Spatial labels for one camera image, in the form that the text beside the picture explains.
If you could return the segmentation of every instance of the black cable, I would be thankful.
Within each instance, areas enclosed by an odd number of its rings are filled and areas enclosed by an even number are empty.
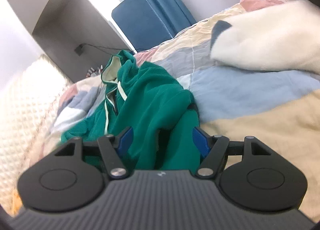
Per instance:
[[[92,45],[92,44],[89,44],[89,43],[82,43],[83,45],[88,45],[88,46],[92,46],[92,47],[95,47],[95,48],[104,48],[104,49],[108,49],[108,50],[117,50],[117,51],[129,51],[129,52],[133,52],[133,50],[130,50],[130,49],[117,49],[117,48],[109,48],[109,47],[104,47],[104,46],[96,46],[96,45]]]
[[[117,48],[110,48],[110,47],[104,47],[104,46],[96,46],[96,45],[92,45],[92,44],[89,44],[89,43],[82,43],[82,45],[88,45],[88,46],[91,46],[91,47],[94,47],[94,48],[104,48],[104,49],[107,49],[107,50],[116,50],[116,51],[121,51],[121,50],[126,50],[126,51],[132,51],[130,49],[117,49]]]
[[[92,45],[92,44],[89,44],[89,43],[81,43],[78,47],[75,48],[75,52],[76,54],[78,54],[79,56],[83,53],[83,46],[85,45],[88,45],[88,46],[91,46],[91,47],[94,47],[96,48],[97,50],[100,50],[106,54],[109,54],[109,55],[114,55],[114,53],[110,53],[110,52],[106,52],[100,48],[103,48],[103,49],[107,49],[107,50],[117,50],[117,51],[122,51],[122,50],[125,50],[125,51],[129,51],[130,54],[134,55],[134,51],[130,50],[130,49],[118,49],[118,48],[111,48],[111,47],[104,47],[104,46],[96,46],[96,45]]]

